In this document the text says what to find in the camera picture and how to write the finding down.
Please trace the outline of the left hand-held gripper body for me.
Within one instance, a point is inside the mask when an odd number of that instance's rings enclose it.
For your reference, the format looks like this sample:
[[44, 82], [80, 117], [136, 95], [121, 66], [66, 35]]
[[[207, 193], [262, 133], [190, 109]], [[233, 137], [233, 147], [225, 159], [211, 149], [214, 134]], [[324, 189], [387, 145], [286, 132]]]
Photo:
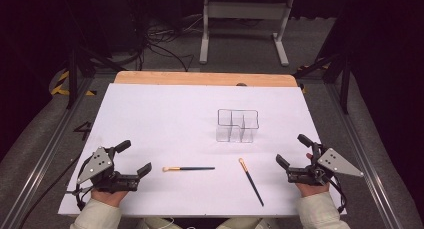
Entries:
[[136, 191], [140, 178], [138, 175], [123, 175], [114, 169], [114, 157], [127, 146], [110, 148], [98, 147], [81, 167], [77, 184], [90, 180], [92, 185], [101, 192], [115, 193], [118, 191]]

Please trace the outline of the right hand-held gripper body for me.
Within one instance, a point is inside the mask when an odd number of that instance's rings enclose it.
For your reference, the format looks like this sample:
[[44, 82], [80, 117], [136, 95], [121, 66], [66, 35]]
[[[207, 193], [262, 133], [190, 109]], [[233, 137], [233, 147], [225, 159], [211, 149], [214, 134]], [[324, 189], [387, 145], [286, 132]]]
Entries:
[[289, 183], [302, 183], [311, 186], [321, 186], [328, 183], [336, 173], [363, 177], [364, 173], [340, 155], [333, 148], [312, 143], [311, 164], [305, 168], [286, 169]]

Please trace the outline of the black brush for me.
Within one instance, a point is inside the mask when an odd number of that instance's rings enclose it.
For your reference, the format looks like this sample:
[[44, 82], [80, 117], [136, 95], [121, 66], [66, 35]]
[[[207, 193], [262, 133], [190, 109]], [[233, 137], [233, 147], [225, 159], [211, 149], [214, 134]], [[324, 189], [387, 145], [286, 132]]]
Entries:
[[215, 170], [215, 167], [163, 167], [163, 172], [169, 171], [200, 171], [200, 170]]

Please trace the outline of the clear plastic organizer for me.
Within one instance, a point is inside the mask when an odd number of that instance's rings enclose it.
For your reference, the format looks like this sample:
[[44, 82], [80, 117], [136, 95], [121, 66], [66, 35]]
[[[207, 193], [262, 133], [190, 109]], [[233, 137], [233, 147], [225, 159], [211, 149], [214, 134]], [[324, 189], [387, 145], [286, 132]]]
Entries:
[[259, 130], [256, 110], [219, 109], [216, 140], [218, 142], [252, 143]]

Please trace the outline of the person's right hand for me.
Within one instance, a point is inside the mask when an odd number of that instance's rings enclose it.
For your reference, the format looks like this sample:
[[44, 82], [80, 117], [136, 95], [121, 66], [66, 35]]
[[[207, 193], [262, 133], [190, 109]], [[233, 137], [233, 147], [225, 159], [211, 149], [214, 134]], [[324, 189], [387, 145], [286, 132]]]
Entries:
[[313, 196], [320, 193], [325, 193], [329, 191], [329, 184], [321, 186], [312, 186], [308, 184], [296, 183], [296, 187], [299, 189], [302, 197]]

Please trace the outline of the person's left hand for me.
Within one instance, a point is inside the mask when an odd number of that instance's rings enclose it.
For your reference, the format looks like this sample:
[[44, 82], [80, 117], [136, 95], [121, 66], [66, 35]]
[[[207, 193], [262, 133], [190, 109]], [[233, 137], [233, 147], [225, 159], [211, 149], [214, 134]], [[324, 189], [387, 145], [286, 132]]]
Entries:
[[91, 197], [93, 199], [113, 207], [119, 207], [127, 194], [127, 191], [118, 191], [115, 193], [102, 192], [96, 189], [91, 191]]

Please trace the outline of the white table sheet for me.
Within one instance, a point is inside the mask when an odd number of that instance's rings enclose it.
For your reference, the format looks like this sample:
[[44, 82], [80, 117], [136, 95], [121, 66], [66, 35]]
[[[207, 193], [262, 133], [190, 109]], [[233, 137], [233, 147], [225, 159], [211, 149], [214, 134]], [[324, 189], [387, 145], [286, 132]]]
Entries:
[[[256, 110], [259, 130], [252, 143], [216, 140], [219, 109]], [[276, 163], [307, 165], [307, 147], [297, 139], [319, 138], [297, 87], [167, 86], [112, 83], [83, 149], [88, 158], [100, 146], [124, 140], [115, 167], [133, 174], [147, 163], [151, 172], [121, 204], [127, 217], [284, 217], [296, 214], [299, 192]], [[264, 201], [252, 189], [243, 158]], [[215, 167], [169, 171], [163, 167]]]

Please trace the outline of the black tripod stand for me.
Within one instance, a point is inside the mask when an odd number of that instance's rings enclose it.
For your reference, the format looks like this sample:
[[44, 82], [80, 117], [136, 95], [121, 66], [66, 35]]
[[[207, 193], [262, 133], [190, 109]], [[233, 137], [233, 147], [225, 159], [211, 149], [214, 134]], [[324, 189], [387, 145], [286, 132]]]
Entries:
[[348, 113], [348, 91], [350, 84], [351, 62], [347, 54], [333, 54], [328, 57], [318, 59], [316, 62], [309, 66], [301, 66], [294, 74], [295, 79], [300, 79], [319, 68], [327, 66], [322, 80], [326, 84], [334, 84], [338, 77], [341, 77], [341, 88], [339, 93], [339, 104], [342, 111]]
[[67, 66], [69, 71], [68, 109], [73, 107], [78, 99], [78, 96], [80, 95], [78, 92], [78, 72], [81, 72], [85, 78], [92, 78], [96, 73], [94, 69], [94, 63], [91, 61], [92, 58], [96, 59], [99, 63], [103, 64], [107, 68], [113, 69], [114, 71], [123, 71], [121, 66], [94, 51], [91, 51], [82, 46], [73, 47], [68, 55]]

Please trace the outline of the yellow black floor tape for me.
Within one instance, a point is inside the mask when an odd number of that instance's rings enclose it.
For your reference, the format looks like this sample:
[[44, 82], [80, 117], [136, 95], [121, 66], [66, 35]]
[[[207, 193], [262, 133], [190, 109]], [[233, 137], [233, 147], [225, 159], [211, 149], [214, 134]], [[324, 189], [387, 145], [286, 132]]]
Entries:
[[68, 79], [69, 77], [69, 71], [68, 70], [64, 70], [62, 72], [62, 74], [60, 75], [58, 81], [56, 82], [56, 84], [54, 85], [53, 89], [51, 90], [51, 94], [52, 95], [66, 95], [69, 96], [70, 95], [70, 91], [68, 89], [63, 89], [62, 86], [64, 85], [65, 81]]

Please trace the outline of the wooden table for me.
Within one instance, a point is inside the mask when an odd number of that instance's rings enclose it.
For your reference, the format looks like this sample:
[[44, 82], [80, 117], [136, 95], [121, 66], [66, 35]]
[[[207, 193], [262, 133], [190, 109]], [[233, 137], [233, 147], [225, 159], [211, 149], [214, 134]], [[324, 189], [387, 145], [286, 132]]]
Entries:
[[243, 73], [121, 71], [116, 75], [114, 82], [152, 85], [297, 87], [296, 79], [291, 75]]

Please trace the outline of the white metal stand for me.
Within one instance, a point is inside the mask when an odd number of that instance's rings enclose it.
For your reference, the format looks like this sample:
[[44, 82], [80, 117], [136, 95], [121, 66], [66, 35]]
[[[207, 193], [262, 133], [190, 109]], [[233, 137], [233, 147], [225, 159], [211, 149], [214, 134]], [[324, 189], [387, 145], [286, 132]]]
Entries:
[[287, 22], [294, 0], [284, 3], [254, 3], [254, 2], [219, 2], [203, 1], [203, 33], [200, 46], [199, 63], [208, 62], [209, 50], [209, 20], [214, 19], [254, 19], [279, 20], [279, 31], [272, 34], [272, 39], [282, 66], [289, 65], [289, 60], [282, 42]]

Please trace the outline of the aluminium rail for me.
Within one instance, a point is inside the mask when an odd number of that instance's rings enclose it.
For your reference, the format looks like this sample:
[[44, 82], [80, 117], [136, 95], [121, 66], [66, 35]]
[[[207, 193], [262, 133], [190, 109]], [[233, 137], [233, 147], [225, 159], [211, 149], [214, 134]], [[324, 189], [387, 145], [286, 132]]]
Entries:
[[347, 130], [349, 139], [353, 144], [353, 153], [359, 164], [360, 169], [364, 173], [364, 178], [368, 189], [374, 199], [377, 209], [387, 229], [405, 229], [398, 216], [395, 215], [394, 205], [390, 202], [388, 194], [383, 187], [374, 166], [364, 151], [364, 147], [355, 130], [350, 116], [344, 112], [339, 102], [339, 94], [333, 84], [325, 85], [326, 91], [331, 98], [333, 106], [337, 110], [337, 114], [341, 118], [344, 128]]
[[69, 109], [65, 109], [61, 116], [58, 125], [47, 143], [43, 153], [37, 160], [34, 168], [29, 173], [24, 186], [20, 190], [20, 194], [15, 200], [13, 206], [10, 208], [7, 217], [0, 225], [0, 229], [17, 229], [19, 223], [23, 218], [23, 214], [27, 209], [30, 201], [32, 200], [35, 192], [40, 185], [55, 153], [58, 150], [58, 145], [63, 137], [66, 127], [72, 119], [75, 111], [82, 101], [83, 96], [89, 89], [92, 83], [91, 78], [85, 78], [81, 80], [80, 85], [77, 87], [77, 94], [73, 105]]

